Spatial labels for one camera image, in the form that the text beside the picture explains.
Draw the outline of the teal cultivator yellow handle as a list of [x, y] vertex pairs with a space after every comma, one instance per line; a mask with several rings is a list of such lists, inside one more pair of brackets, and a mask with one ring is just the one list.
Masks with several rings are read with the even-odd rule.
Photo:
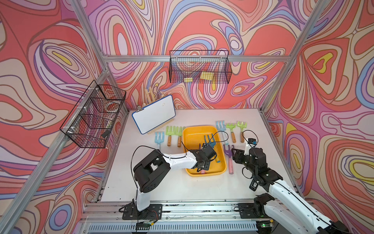
[[203, 154], [204, 154], [204, 160], [215, 160], [216, 163], [220, 163], [221, 160], [218, 159], [217, 153], [214, 150], [214, 147], [216, 145], [216, 141], [214, 139], [214, 135], [206, 135], [204, 136], [205, 143], [203, 144]]

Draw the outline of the yellow plastic storage tray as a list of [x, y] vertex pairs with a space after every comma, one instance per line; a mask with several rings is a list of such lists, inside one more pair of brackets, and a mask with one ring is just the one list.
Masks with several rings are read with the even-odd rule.
[[210, 142], [216, 142], [213, 149], [217, 153], [217, 158], [210, 163], [209, 170], [202, 174], [201, 172], [197, 172], [197, 169], [186, 169], [189, 176], [217, 176], [223, 174], [227, 170], [228, 165], [224, 149], [220, 142], [220, 134], [217, 132], [218, 130], [214, 126], [209, 125], [187, 127], [183, 130], [182, 141], [188, 149], [199, 149], [199, 146], [202, 147], [205, 141], [208, 142], [212, 135], [214, 135], [214, 140]]

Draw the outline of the green three-prong rake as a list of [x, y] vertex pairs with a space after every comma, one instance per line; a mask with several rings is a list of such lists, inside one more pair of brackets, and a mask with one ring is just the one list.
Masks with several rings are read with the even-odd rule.
[[247, 128], [247, 122], [237, 121], [237, 126], [240, 128], [241, 143], [244, 143], [245, 139], [244, 139], [243, 133], [244, 133], [244, 130]]
[[234, 128], [236, 128], [236, 124], [235, 123], [227, 123], [226, 128], [228, 128], [230, 130], [232, 142], [236, 143], [236, 136], [235, 136], [235, 133], [234, 133]]

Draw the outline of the green rake wooden handle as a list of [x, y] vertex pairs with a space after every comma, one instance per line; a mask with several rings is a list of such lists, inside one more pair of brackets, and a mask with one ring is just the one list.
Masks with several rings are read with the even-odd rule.
[[167, 126], [165, 133], [168, 136], [167, 146], [170, 147], [172, 136], [175, 135], [175, 126]]

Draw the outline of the light blue rake wooden handle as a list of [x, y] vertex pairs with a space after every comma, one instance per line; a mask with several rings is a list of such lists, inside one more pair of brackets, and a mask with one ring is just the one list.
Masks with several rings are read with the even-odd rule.
[[165, 133], [164, 132], [155, 132], [155, 139], [154, 142], [157, 144], [156, 148], [160, 150], [161, 144], [165, 140]]

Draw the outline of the green hand fork wooden handle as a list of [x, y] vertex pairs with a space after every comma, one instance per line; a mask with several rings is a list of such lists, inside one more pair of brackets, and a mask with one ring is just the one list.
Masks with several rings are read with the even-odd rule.
[[183, 135], [183, 130], [185, 127], [176, 127], [175, 129], [175, 134], [178, 136], [178, 141], [177, 141], [177, 147], [181, 147], [182, 144], [182, 135]]

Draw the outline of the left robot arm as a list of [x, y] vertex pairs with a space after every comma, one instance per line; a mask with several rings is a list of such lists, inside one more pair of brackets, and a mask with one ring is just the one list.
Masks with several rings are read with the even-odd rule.
[[138, 164], [132, 167], [132, 178], [136, 186], [134, 204], [139, 212], [146, 210], [151, 203], [153, 191], [172, 169], [209, 170], [210, 163], [217, 158], [210, 144], [204, 143], [201, 149], [188, 150], [181, 154], [165, 154], [153, 149]]

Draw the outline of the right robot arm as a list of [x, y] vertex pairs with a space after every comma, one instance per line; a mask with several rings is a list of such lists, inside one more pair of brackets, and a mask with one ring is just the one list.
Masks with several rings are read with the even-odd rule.
[[247, 145], [245, 150], [232, 149], [232, 158], [251, 172], [249, 189], [261, 186], [266, 193], [254, 199], [254, 213], [268, 216], [292, 234], [347, 234], [341, 221], [332, 221], [297, 194], [276, 171], [269, 168], [261, 148]]

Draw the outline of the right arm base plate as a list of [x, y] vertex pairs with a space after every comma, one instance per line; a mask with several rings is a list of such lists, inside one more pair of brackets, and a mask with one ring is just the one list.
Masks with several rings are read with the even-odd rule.
[[271, 219], [271, 217], [265, 213], [264, 205], [260, 203], [238, 203], [233, 210], [239, 212], [241, 219]]

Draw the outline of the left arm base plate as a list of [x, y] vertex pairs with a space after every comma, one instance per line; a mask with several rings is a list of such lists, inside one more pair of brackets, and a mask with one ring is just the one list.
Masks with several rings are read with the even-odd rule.
[[122, 206], [118, 211], [123, 220], [159, 220], [162, 218], [162, 204], [150, 204], [143, 211], [138, 211], [134, 202]]

